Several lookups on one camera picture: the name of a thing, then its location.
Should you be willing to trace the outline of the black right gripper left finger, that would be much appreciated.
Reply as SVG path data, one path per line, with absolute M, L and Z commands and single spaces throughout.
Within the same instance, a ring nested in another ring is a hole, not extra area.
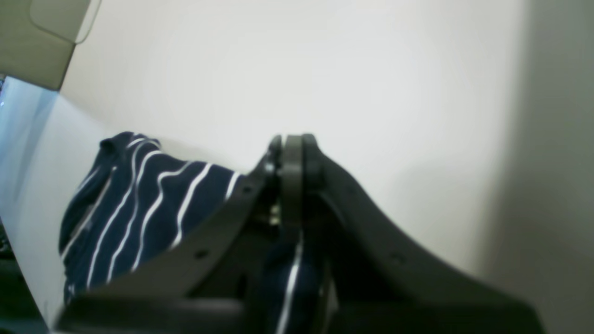
M 291 334 L 303 262 L 303 138 L 274 137 L 206 222 L 172 250 L 77 297 L 68 334 Z

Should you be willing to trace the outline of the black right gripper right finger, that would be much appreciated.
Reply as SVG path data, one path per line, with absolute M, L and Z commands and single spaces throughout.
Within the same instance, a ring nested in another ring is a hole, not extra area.
M 398 228 L 303 136 L 303 227 L 329 269 L 329 334 L 543 334 L 528 303 L 469 277 Z

